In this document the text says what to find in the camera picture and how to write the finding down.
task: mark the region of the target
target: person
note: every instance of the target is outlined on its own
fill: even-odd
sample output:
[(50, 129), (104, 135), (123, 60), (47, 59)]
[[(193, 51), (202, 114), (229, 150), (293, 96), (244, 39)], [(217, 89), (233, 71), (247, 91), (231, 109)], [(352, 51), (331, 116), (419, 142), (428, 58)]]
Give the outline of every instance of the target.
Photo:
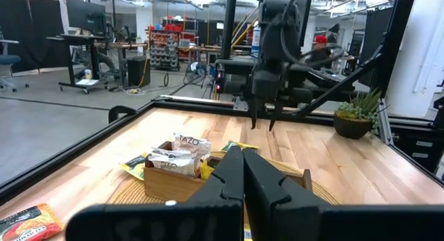
[[(310, 55), (310, 58), (307, 60), (307, 63), (316, 63), (322, 60), (327, 60), (332, 55), (332, 52), (326, 48), (327, 46), (327, 37), (324, 35), (317, 35), (314, 38), (314, 50)], [(314, 65), (312, 68), (315, 70), (321, 70), (321, 67), (326, 69), (332, 68), (332, 61), (321, 63)]]

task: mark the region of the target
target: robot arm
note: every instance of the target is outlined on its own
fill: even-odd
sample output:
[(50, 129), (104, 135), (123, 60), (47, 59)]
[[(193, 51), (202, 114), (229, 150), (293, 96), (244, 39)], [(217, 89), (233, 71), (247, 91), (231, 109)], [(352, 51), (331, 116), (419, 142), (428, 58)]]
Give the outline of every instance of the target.
[(292, 65), (315, 66), (339, 58), (342, 53), (326, 60), (303, 64), (301, 59), (311, 54), (300, 52), (302, 33), (301, 18), (297, 0), (260, 0), (259, 25), (261, 39), (258, 59), (251, 77), (251, 99), (247, 100), (252, 117), (253, 128), (256, 125), (257, 111), (266, 110), (265, 103), (275, 106), (271, 116), (270, 131), (277, 115), (286, 103), (310, 103), (311, 92), (303, 88), (285, 88), (285, 81)]

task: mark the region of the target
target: potted plant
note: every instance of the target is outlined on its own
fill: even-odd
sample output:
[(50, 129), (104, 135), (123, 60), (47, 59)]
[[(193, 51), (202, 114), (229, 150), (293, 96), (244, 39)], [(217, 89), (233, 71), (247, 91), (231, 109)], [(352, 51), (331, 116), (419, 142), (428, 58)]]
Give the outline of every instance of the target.
[(350, 102), (341, 102), (334, 112), (334, 129), (346, 138), (359, 139), (368, 131), (379, 133), (377, 107), (381, 91), (370, 91), (367, 95), (359, 93)]

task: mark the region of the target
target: fan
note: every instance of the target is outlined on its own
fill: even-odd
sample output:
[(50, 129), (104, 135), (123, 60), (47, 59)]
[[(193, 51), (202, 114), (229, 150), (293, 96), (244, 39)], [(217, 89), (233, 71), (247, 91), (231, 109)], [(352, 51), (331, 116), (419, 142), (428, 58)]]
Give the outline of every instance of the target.
[(183, 78), (183, 83), (185, 85), (193, 84), (203, 87), (203, 82), (207, 76), (207, 65), (204, 63), (194, 62), (188, 64), (187, 70), (185, 71), (185, 77)]

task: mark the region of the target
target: wooden table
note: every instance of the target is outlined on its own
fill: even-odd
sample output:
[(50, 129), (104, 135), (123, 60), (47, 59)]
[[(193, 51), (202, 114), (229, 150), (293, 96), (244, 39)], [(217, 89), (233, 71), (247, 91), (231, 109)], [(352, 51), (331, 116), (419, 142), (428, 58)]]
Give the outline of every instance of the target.
[(268, 120), (258, 119), (255, 130), (250, 125), (249, 118), (154, 108), (4, 204), (0, 219), (46, 202), (67, 223), (132, 179), (119, 163), (172, 140), (174, 132), (206, 138), (213, 151), (228, 140), (258, 145), (264, 158), (310, 169), (312, 179), (341, 203), (444, 202), (443, 188), (378, 139), (349, 140), (312, 124), (276, 122), (271, 132)]

